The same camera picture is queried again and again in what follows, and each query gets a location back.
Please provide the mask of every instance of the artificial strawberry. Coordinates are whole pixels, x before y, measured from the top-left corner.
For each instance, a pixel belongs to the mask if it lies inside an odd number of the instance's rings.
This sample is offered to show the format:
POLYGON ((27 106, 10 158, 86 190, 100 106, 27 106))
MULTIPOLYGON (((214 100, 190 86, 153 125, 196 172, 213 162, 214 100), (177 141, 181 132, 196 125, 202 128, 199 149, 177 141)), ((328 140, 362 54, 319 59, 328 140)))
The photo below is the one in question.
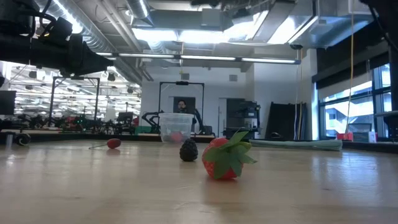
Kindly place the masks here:
POLYGON ((210 177, 214 179, 240 177, 244 163, 253 164, 257 162, 246 155, 251 144, 241 142, 247 133, 247 131, 235 133, 230 140, 216 138, 210 142, 201 157, 210 177))

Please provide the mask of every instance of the window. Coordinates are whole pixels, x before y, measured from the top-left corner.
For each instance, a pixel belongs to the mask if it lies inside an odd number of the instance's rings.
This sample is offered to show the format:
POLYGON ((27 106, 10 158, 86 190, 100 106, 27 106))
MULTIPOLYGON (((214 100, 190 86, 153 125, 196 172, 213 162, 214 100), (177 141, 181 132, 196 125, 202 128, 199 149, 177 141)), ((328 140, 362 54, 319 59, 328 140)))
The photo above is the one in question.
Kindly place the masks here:
POLYGON ((375 68, 368 77, 368 80, 374 81, 363 80, 362 84, 352 87, 349 114, 349 89, 320 99, 321 139, 345 133, 347 123, 350 132, 371 130, 377 132, 379 138, 388 137, 387 125, 382 117, 375 117, 375 114, 392 109, 389 69, 389 64, 375 68))

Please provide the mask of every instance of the green strawberry leaves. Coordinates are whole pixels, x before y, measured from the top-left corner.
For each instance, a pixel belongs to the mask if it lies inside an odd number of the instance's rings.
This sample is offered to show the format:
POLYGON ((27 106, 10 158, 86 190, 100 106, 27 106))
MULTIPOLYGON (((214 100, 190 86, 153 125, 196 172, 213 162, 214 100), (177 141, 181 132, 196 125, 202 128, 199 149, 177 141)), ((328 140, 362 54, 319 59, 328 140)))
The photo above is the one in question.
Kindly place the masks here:
POLYGON ((222 178, 230 168, 236 176, 240 177, 242 174, 242 164, 254 164, 257 162, 246 155, 251 148, 251 144, 241 142, 247 133, 247 131, 235 133, 226 144, 220 147, 211 147, 207 150, 204 159, 215 163, 215 179, 222 178))

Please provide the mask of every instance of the plastic container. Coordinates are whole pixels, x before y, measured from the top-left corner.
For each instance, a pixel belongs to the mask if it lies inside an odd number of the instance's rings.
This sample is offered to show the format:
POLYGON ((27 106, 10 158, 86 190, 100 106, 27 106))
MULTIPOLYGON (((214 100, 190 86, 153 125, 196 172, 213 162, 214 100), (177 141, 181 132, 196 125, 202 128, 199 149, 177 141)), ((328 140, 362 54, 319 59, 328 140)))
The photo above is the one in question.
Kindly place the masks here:
POLYGON ((160 137, 163 142, 184 142, 191 137, 193 114, 159 114, 160 137))

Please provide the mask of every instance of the black wheel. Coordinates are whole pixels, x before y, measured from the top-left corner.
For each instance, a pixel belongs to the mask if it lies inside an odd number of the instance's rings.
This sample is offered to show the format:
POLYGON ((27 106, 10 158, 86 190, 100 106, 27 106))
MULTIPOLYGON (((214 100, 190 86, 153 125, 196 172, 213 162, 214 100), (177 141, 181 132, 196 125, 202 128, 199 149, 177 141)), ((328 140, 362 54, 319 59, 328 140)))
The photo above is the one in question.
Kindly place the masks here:
POLYGON ((27 146, 30 143, 30 140, 31 140, 30 135, 24 133, 18 134, 15 137, 15 142, 19 146, 27 146))

